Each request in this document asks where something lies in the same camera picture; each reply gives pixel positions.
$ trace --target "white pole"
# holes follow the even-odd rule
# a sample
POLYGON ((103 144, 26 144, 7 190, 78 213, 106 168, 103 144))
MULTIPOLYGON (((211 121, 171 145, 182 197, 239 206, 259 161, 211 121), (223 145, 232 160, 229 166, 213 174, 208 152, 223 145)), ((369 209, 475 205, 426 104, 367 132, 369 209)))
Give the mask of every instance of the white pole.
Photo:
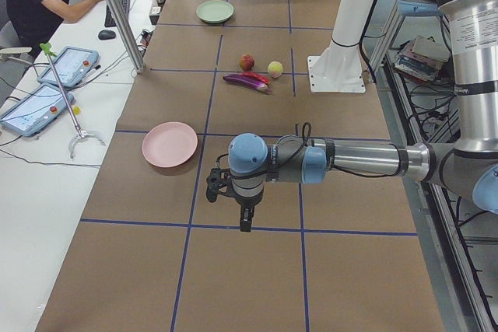
POLYGON ((307 60, 311 92, 365 92, 358 43, 373 3, 341 0, 330 45, 307 60))

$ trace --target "white table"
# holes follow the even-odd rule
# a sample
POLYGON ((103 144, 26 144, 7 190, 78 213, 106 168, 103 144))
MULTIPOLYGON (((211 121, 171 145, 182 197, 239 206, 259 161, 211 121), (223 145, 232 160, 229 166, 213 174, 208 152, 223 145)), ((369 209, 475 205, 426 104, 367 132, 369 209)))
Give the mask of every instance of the white table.
MULTIPOLYGON (((142 29, 153 29, 151 4, 152 0, 132 0, 129 22, 135 36, 142 29)), ((119 58, 125 47, 117 28, 116 39, 97 38, 104 29, 105 8, 101 2, 78 23, 62 24, 50 41, 52 50, 74 46, 99 51, 102 69, 119 58)), ((46 61, 45 56, 40 55, 38 61, 46 61)), ((2 149, 43 163, 100 165, 134 77, 132 62, 126 58, 109 74, 73 91, 75 104, 81 108, 82 128, 100 132, 106 146, 88 138, 76 145, 75 158, 70 159, 68 144, 76 132, 65 112, 38 138, 21 138, 2 149)), ((30 69, 18 88, 30 92, 37 86, 30 69)), ((17 90, 12 94, 25 96, 17 90)), ((13 104, 8 100, 0 113, 13 104)), ((2 129, 0 144, 15 137, 2 129)), ((97 173, 95 167, 42 166, 0 154, 0 331, 35 330, 97 173)))

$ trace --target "reacher grabber tool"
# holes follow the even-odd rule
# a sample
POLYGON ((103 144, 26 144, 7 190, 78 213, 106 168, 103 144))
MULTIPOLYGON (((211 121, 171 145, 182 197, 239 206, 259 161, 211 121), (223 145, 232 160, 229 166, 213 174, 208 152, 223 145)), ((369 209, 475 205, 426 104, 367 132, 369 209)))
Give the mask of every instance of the reacher grabber tool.
POLYGON ((52 69, 52 72, 54 73, 55 81, 58 84, 59 89, 61 90, 62 98, 65 101, 65 105, 68 108, 69 115, 71 116, 72 123, 75 126, 76 132, 78 133, 71 141, 69 142, 69 155, 73 159, 75 156, 75 147, 76 143, 78 142, 83 142, 87 138, 96 138, 101 145, 106 145, 106 143, 102 139, 102 135, 100 135, 99 132, 97 131, 87 131, 81 129, 81 126, 79 125, 78 120, 76 119, 76 115, 72 111, 72 106, 71 103, 69 102, 68 96, 66 94, 66 91, 64 89, 64 86, 62 85, 61 78, 59 77, 59 74, 57 73, 57 70, 55 69, 54 62, 52 61, 52 56, 55 56, 55 54, 50 51, 51 49, 51 44, 50 43, 42 43, 40 44, 41 50, 45 53, 45 56, 47 56, 48 64, 50 65, 50 68, 52 69))

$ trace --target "red apple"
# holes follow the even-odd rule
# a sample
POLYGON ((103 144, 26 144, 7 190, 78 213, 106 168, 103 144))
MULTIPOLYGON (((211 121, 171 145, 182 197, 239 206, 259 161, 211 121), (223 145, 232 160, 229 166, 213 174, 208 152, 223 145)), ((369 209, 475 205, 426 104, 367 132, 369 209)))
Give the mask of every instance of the red apple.
POLYGON ((239 60, 239 66, 243 71, 249 72, 254 66, 254 58, 249 54, 243 54, 239 60))

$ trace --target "black computer mouse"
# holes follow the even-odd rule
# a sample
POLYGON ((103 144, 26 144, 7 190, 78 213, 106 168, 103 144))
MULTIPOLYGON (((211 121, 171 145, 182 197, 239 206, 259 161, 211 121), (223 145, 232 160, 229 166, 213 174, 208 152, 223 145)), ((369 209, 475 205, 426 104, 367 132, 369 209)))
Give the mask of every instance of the black computer mouse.
POLYGON ((99 32, 98 37, 100 40, 114 39, 116 33, 113 30, 104 29, 99 32))

